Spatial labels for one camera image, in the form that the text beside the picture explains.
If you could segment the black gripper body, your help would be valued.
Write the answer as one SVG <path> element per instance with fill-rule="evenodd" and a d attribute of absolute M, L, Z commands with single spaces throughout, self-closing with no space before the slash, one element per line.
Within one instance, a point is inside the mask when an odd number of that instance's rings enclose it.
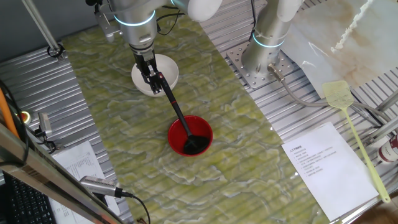
<path fill-rule="evenodd" d="M 129 46 L 133 51 L 137 68 L 141 74 L 144 76 L 150 76 L 151 70 L 149 67 L 152 67 L 154 74 L 156 74 L 157 64 L 155 60 L 154 42 L 152 41 L 144 45 L 129 44 Z"/>

